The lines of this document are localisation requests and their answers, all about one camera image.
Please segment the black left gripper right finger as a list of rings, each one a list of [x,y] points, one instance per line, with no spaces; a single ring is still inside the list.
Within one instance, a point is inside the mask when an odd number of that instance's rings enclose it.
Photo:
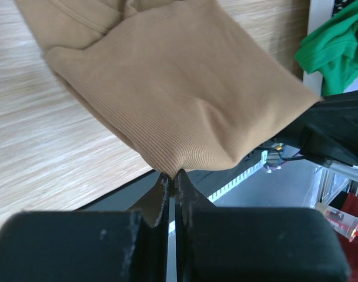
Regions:
[[[174,179],[178,281],[347,281],[330,224],[302,207],[217,207],[187,173]]]

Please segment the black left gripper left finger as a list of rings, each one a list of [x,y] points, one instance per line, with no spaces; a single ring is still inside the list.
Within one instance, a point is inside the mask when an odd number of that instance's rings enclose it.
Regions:
[[[0,281],[165,281],[170,177],[130,211],[25,211],[0,229]]]

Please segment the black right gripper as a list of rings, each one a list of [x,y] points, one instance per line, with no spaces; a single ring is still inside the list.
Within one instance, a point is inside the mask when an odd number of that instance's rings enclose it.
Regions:
[[[273,140],[299,149],[304,159],[322,166],[358,166],[358,90],[325,97]]]

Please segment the tan garment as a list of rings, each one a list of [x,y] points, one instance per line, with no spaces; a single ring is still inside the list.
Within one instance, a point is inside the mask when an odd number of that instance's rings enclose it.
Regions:
[[[319,101],[217,1],[17,1],[45,62],[152,168],[226,170]]]

